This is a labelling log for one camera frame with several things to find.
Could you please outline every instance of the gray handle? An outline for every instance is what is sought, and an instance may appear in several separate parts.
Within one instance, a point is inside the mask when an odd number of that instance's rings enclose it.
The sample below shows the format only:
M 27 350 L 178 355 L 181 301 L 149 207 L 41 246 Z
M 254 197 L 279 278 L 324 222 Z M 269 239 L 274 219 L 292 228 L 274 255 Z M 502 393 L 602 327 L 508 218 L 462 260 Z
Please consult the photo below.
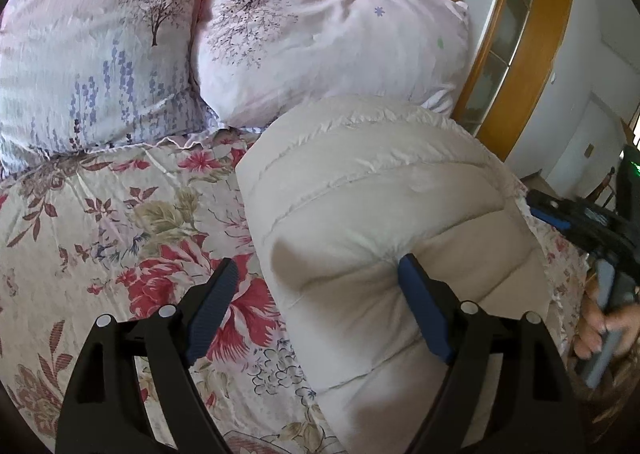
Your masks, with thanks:
M 635 302 L 636 282 L 626 274 L 616 273 L 613 266 L 600 259 L 596 264 L 598 272 L 598 307 L 611 312 Z M 591 389 L 600 384 L 604 371 L 622 339 L 622 331 L 605 332 L 602 335 L 602 351 L 594 353 L 589 360 L 580 360 L 575 372 Z

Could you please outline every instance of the window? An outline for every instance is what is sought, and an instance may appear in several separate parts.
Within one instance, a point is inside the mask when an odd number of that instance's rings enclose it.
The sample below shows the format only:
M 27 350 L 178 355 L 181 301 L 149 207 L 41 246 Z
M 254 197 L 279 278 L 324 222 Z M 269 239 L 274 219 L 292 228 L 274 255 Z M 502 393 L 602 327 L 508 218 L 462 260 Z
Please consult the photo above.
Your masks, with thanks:
M 532 1 L 505 2 L 484 68 L 460 117 L 460 124 L 472 135 L 478 132 L 509 71 L 529 17 Z

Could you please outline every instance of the beige garment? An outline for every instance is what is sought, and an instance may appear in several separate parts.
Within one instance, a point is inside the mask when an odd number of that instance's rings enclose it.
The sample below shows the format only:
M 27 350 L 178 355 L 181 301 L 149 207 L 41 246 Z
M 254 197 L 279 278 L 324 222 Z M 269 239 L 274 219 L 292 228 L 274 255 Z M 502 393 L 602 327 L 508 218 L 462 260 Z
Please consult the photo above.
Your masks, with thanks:
M 351 454 L 404 452 L 446 371 L 398 287 L 404 254 L 489 313 L 546 317 L 543 257 L 513 175 L 437 113 L 379 97 L 300 105 L 237 175 L 264 278 Z M 482 435 L 492 400 L 467 440 Z

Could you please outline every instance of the black device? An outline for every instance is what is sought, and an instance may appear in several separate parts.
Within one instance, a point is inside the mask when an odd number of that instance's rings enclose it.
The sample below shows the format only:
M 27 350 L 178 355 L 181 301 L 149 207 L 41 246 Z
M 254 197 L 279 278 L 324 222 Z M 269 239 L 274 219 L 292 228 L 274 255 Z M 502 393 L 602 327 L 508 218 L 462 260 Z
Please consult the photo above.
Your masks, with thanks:
M 407 454 L 582 454 L 584 435 L 569 379 L 542 319 L 488 315 L 424 272 L 412 254 L 398 266 L 402 291 L 431 352 L 449 371 Z M 188 368 L 203 356 L 238 282 L 230 259 L 177 305 L 148 319 L 96 320 L 71 375 L 58 423 L 57 454 L 232 454 Z M 490 354 L 504 355 L 484 439 L 461 448 Z M 134 356 L 148 357 L 159 402 L 178 450 L 154 439 Z
M 616 211 L 578 198 L 556 199 L 532 190 L 531 214 L 553 225 L 571 243 L 596 257 L 598 306 L 605 313 L 636 301 L 640 281 L 640 151 L 627 145 L 616 175 Z M 594 389 L 616 351 L 622 332 L 602 335 L 602 351 L 580 361 L 576 373 Z

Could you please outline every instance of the white pillow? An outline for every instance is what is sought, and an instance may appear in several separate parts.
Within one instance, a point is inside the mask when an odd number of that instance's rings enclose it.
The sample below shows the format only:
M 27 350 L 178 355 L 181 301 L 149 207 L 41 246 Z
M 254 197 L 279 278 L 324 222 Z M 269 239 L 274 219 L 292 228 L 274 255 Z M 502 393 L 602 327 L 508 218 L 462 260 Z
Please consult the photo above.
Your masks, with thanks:
M 466 6 L 449 0 L 204 0 L 191 63 L 230 126 L 339 94 L 449 114 L 467 39 Z
M 189 84 L 195 0 L 10 0 L 0 25 L 0 160 L 202 129 Z

